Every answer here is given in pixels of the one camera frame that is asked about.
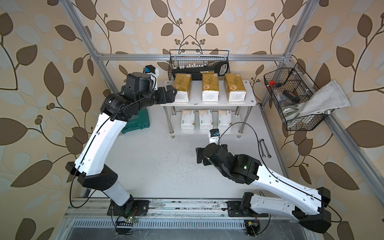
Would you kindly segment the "gold tissue pack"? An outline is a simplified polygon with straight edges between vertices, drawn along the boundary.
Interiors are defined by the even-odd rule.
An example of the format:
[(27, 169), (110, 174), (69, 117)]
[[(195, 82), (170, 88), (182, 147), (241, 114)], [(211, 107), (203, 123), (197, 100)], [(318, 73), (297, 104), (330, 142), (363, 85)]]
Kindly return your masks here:
[(188, 103), (191, 93), (191, 74), (176, 74), (173, 87), (177, 90), (175, 102)]
[(219, 77), (217, 73), (202, 74), (202, 101), (219, 101)]
[(245, 101), (247, 91), (241, 74), (225, 74), (224, 85), (229, 103)]

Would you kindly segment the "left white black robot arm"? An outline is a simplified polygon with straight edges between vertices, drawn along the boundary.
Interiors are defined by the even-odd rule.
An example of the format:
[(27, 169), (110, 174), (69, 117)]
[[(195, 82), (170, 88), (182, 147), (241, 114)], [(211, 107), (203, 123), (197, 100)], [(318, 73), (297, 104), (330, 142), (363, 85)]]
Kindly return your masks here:
[(133, 212), (134, 198), (105, 161), (119, 133), (132, 116), (150, 106), (175, 101), (177, 90), (173, 86), (156, 88), (156, 83), (154, 74), (128, 74), (121, 91), (106, 97), (97, 125), (80, 156), (66, 165), (67, 171), (83, 187), (101, 191), (109, 197), (111, 213), (118, 216)]

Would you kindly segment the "white tissue pack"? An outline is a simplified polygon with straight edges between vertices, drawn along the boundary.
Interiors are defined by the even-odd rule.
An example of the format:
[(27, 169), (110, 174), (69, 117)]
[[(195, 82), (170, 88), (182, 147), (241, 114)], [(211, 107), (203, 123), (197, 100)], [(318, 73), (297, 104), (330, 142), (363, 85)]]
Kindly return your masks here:
[(199, 110), (200, 130), (211, 130), (214, 128), (212, 110)]
[(195, 110), (183, 110), (181, 118), (182, 130), (194, 130), (195, 129)]
[(226, 130), (232, 125), (232, 111), (218, 110), (218, 129)]

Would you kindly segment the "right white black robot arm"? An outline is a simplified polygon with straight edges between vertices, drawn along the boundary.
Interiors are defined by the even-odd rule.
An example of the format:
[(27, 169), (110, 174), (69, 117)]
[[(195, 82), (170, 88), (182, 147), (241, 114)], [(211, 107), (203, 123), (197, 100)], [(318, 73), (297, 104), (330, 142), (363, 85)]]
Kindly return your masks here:
[(276, 195), (271, 198), (244, 193), (241, 208), (257, 214), (286, 216), (320, 234), (331, 227), (331, 213), (326, 209), (331, 193), (327, 188), (312, 189), (300, 185), (273, 172), (251, 156), (232, 155), (226, 145), (211, 143), (197, 148), (196, 153), (199, 164), (214, 166), (225, 178), (237, 184), (260, 187)]

